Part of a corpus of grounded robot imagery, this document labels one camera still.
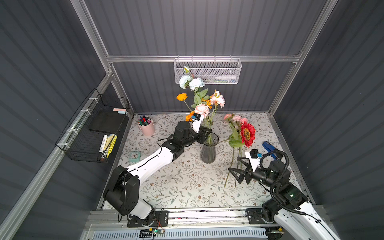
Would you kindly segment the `pink peony stem with bud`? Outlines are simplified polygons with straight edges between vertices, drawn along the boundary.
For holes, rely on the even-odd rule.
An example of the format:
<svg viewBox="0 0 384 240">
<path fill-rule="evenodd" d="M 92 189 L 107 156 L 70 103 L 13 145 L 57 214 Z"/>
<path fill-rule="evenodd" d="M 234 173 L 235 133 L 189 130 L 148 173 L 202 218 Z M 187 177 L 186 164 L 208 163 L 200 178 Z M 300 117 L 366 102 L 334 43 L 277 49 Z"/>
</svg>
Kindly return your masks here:
<svg viewBox="0 0 384 240">
<path fill-rule="evenodd" d="M 233 165 L 234 154 L 236 148 L 241 148 L 243 146 L 241 139 L 241 126 L 243 124 L 243 118 L 240 115 L 235 114 L 226 114 L 224 121 L 227 122 L 232 130 L 232 133 L 228 137 L 227 141 L 229 145 L 233 148 L 233 158 L 231 165 Z"/>
</svg>

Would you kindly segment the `small pink flower spray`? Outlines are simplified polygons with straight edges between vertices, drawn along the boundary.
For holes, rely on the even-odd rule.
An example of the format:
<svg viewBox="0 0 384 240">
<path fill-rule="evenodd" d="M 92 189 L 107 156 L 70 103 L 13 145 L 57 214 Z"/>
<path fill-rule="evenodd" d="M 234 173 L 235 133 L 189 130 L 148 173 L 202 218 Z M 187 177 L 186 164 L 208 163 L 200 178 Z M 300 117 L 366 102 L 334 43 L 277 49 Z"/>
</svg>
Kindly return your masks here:
<svg viewBox="0 0 384 240">
<path fill-rule="evenodd" d="M 195 91 L 194 101 L 194 114 L 201 117 L 204 127 L 211 129 L 217 111 L 226 104 L 223 94 L 218 90 L 214 90 L 211 95 L 208 95 L 208 89 L 198 89 Z"/>
</svg>

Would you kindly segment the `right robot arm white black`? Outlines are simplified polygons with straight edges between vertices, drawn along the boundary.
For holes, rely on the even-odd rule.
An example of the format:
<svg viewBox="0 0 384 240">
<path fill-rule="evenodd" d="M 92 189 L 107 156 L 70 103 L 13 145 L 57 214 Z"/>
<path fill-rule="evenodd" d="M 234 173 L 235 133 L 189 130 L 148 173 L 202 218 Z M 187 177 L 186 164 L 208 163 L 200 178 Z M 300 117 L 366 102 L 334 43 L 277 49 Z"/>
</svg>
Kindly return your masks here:
<svg viewBox="0 0 384 240">
<path fill-rule="evenodd" d="M 246 168 L 229 168 L 238 183 L 255 180 L 269 188 L 260 216 L 267 224 L 277 223 L 296 240 L 337 240 L 339 237 L 320 217 L 305 194 L 290 182 L 289 157 L 280 150 L 261 154 L 253 149 L 239 157 Z"/>
</svg>

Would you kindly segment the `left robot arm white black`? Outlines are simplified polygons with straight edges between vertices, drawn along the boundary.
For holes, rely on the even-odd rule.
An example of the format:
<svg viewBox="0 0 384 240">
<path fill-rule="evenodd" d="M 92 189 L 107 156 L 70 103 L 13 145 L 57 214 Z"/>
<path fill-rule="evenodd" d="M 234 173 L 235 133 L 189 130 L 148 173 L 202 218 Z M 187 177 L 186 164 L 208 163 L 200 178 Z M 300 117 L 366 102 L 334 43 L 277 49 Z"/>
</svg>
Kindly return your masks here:
<svg viewBox="0 0 384 240">
<path fill-rule="evenodd" d="M 107 182 L 103 198 L 114 207 L 119 216 L 133 215 L 152 221 L 155 208 L 139 197 L 140 186 L 150 176 L 180 157 L 193 143 L 204 144 L 212 130 L 200 126 L 199 121 L 190 124 L 178 122 L 175 131 L 149 157 L 127 168 L 117 166 Z"/>
</svg>

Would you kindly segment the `dark glass ribbed vase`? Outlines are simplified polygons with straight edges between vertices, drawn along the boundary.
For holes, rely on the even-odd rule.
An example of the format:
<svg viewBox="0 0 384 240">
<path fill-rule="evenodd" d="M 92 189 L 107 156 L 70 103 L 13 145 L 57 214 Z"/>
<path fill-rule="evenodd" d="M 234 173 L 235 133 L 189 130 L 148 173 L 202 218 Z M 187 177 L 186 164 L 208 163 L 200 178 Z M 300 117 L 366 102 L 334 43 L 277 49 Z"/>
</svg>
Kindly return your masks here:
<svg viewBox="0 0 384 240">
<path fill-rule="evenodd" d="M 201 160 L 205 164 L 211 164 L 216 159 L 216 146 L 219 143 L 219 137 L 215 133 L 210 133 L 204 142 L 201 150 Z"/>
</svg>

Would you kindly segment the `red gerbera flower stem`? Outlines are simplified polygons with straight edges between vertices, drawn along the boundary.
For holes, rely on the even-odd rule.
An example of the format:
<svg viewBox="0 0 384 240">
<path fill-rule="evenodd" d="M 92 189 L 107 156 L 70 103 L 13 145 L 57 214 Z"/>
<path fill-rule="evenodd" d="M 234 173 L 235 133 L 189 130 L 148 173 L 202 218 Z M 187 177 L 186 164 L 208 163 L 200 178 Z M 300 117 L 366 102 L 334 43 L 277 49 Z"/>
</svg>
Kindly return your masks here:
<svg viewBox="0 0 384 240">
<path fill-rule="evenodd" d="M 241 139 L 243 146 L 250 148 L 256 138 L 256 130 L 255 127 L 250 123 L 244 123 L 241 126 Z"/>
</svg>

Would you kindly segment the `floral table mat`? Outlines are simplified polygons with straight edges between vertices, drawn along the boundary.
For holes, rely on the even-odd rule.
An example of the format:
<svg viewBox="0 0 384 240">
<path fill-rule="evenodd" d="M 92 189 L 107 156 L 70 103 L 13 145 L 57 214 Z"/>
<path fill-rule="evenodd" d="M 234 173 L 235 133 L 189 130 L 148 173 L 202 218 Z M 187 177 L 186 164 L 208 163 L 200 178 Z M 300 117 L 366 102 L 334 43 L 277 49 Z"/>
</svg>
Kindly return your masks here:
<svg viewBox="0 0 384 240">
<path fill-rule="evenodd" d="M 144 159 L 158 149 L 160 139 L 174 132 L 183 114 L 152 115 L 155 133 L 146 137 L 134 122 L 128 132 L 119 164 L 132 165 L 132 153 L 140 152 Z M 156 208 L 217 208 L 260 206 L 270 198 L 265 187 L 255 181 L 237 183 L 228 169 L 241 168 L 237 161 L 246 148 L 233 149 L 227 143 L 232 130 L 224 115 L 215 117 L 213 132 L 219 136 L 216 159 L 206 164 L 200 153 L 202 145 L 193 144 L 173 163 L 161 168 L 145 180 L 140 187 L 140 197 Z"/>
</svg>

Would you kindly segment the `orange flower stem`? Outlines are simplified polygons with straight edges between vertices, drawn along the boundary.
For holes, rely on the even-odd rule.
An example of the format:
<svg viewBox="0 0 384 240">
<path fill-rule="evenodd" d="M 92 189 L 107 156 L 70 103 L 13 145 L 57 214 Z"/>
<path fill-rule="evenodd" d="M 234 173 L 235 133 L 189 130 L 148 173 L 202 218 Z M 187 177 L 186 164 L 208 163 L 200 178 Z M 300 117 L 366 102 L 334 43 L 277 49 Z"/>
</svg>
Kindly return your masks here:
<svg viewBox="0 0 384 240">
<path fill-rule="evenodd" d="M 186 102 L 187 98 L 188 98 L 188 96 L 187 96 L 186 93 L 182 93 L 182 94 L 179 94 L 177 96 L 177 100 L 180 101 L 180 102 L 184 102 L 185 105 L 187 106 L 187 108 L 190 111 L 190 113 L 186 116 L 186 121 L 187 122 L 191 122 L 192 121 L 191 116 L 194 113 L 201 114 L 201 115 L 204 116 L 204 118 L 206 118 L 208 116 L 208 114 L 210 113 L 210 110 L 213 108 L 212 102 L 210 100 L 206 100 L 206 101 L 202 101 L 199 105 L 196 105 L 195 107 L 193 107 L 194 110 L 192 110 L 192 108 L 190 106 L 188 106 L 188 104 Z"/>
</svg>

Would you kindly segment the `pink pen cup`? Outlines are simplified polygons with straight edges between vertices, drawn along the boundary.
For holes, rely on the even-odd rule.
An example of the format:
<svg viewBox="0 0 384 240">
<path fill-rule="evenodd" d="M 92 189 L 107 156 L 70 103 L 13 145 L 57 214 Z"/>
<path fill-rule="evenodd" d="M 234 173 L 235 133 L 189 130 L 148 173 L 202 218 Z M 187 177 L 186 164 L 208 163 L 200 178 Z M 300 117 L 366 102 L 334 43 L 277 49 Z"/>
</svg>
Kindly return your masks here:
<svg viewBox="0 0 384 240">
<path fill-rule="evenodd" d="M 139 128 L 141 129 L 144 136 L 150 137 L 155 133 L 154 122 L 150 117 L 146 115 L 140 115 L 138 123 Z"/>
</svg>

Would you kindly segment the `light blue flower stem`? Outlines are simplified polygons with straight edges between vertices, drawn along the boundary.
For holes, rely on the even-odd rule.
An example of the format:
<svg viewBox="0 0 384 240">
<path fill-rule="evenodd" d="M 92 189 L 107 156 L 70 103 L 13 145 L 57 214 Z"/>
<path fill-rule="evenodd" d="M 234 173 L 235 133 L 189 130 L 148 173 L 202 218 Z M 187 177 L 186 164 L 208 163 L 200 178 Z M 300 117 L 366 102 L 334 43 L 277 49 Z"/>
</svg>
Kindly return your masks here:
<svg viewBox="0 0 384 240">
<path fill-rule="evenodd" d="M 207 102 L 209 100 L 209 96 L 207 95 L 208 89 L 203 89 L 206 85 L 205 82 L 201 78 L 195 78 L 189 66 L 184 66 L 183 70 L 184 74 L 180 77 L 179 87 L 183 90 L 188 88 L 194 92 L 195 96 L 199 98 L 199 100 L 194 101 L 195 105 Z"/>
</svg>

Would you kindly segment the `white marker in mesh basket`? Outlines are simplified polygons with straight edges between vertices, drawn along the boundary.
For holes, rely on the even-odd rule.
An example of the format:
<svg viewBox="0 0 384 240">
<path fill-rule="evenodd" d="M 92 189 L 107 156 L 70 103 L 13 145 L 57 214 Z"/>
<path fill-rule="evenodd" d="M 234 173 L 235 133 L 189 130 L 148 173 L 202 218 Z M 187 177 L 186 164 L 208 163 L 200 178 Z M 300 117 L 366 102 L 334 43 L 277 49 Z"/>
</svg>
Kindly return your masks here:
<svg viewBox="0 0 384 240">
<path fill-rule="evenodd" d="M 218 83 L 225 83 L 225 84 L 236 84 L 238 82 L 237 77 L 234 75 L 216 76 L 215 81 Z"/>
</svg>

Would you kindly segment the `small teal clock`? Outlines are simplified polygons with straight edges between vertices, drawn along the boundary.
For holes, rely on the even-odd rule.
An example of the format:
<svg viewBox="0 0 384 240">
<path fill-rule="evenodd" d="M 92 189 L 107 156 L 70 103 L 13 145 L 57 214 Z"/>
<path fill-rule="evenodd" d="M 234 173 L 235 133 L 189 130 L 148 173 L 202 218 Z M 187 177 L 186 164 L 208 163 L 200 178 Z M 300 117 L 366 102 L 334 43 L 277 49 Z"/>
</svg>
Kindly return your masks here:
<svg viewBox="0 0 384 240">
<path fill-rule="evenodd" d="M 132 151 L 129 155 L 130 163 L 138 163 L 141 160 L 141 152 L 140 151 Z"/>
</svg>

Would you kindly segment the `yellow highlighter in basket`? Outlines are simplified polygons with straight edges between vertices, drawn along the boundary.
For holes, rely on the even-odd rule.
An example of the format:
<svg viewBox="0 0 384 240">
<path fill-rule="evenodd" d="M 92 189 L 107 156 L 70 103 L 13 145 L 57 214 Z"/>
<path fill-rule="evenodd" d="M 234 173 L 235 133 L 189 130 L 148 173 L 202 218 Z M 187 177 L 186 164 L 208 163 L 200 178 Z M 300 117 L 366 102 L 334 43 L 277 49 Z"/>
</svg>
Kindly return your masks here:
<svg viewBox="0 0 384 240">
<path fill-rule="evenodd" d="M 107 159 L 109 155 L 112 153 L 115 143 L 117 141 L 118 136 L 111 134 L 107 137 L 106 145 L 103 150 L 103 157 Z"/>
</svg>

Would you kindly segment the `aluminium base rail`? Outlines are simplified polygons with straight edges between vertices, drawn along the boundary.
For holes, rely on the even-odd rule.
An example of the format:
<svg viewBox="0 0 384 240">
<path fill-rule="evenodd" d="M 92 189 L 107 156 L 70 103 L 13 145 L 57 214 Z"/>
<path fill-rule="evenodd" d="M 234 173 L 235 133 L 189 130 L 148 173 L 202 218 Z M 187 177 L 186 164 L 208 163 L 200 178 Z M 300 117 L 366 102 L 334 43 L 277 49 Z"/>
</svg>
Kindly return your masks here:
<svg viewBox="0 0 384 240">
<path fill-rule="evenodd" d="M 262 218 L 262 207 L 219 207 L 219 208 L 184 208 L 158 209 L 151 221 L 145 221 L 133 215 L 121 216 L 116 210 L 91 211 L 83 229 L 84 235 L 95 231 L 142 230 L 159 228 L 164 230 L 182 228 L 241 228 L 254 227 L 274 231 L 288 225 L 298 224 L 300 229 L 311 232 L 310 224 L 324 229 L 326 211 L 321 205 L 313 210 L 302 209 L 306 216 L 280 212 L 274 222 L 267 223 Z"/>
</svg>

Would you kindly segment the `white mesh wall basket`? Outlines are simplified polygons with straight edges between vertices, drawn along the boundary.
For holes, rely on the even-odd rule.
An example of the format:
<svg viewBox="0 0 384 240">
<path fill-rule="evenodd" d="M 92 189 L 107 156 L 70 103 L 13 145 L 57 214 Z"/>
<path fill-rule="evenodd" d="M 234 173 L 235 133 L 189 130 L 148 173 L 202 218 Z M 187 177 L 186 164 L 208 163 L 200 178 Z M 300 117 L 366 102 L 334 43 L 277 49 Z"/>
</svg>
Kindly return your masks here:
<svg viewBox="0 0 384 240">
<path fill-rule="evenodd" d="M 215 81 L 215 77 L 234 75 L 239 82 L 242 70 L 242 62 L 239 58 L 176 58 L 173 67 L 177 84 L 184 74 L 184 66 L 189 66 L 194 77 L 201 78 L 207 85 L 235 85 L 218 83 Z"/>
</svg>

